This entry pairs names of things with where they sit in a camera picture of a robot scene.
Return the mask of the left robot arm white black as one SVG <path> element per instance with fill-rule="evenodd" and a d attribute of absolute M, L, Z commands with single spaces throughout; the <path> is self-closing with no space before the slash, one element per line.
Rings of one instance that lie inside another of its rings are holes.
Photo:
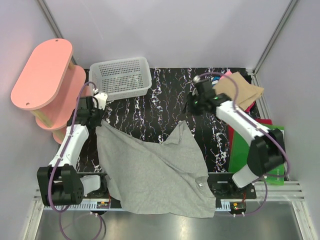
<path fill-rule="evenodd" d="M 83 145 L 90 133 L 102 125 L 107 99 L 105 93 L 79 99 L 57 154 L 48 166 L 38 169 L 36 176 L 45 206 L 56 210 L 59 206 L 79 205 L 90 193 L 97 198 L 108 193 L 105 174 L 76 171 Z"/>

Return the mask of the grey t-shirt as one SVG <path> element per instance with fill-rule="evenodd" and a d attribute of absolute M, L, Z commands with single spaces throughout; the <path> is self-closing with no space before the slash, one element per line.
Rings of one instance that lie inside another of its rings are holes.
<path fill-rule="evenodd" d="M 125 211 L 214 216 L 216 199 L 208 185 L 208 169 L 185 121 L 162 143 L 142 141 L 106 122 L 95 132 L 109 194 Z"/>

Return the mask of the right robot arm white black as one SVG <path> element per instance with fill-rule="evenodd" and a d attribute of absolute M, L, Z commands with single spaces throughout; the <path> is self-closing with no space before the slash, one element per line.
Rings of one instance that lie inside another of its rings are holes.
<path fill-rule="evenodd" d="M 195 90 L 189 92 L 185 111 L 192 115 L 211 113 L 226 122 L 242 136 L 249 152 L 246 164 L 233 174 L 227 185 L 228 195 L 239 198 L 245 187 L 285 163 L 284 137 L 280 129 L 269 129 L 235 105 L 226 94 L 216 94 L 209 80 L 193 80 Z"/>

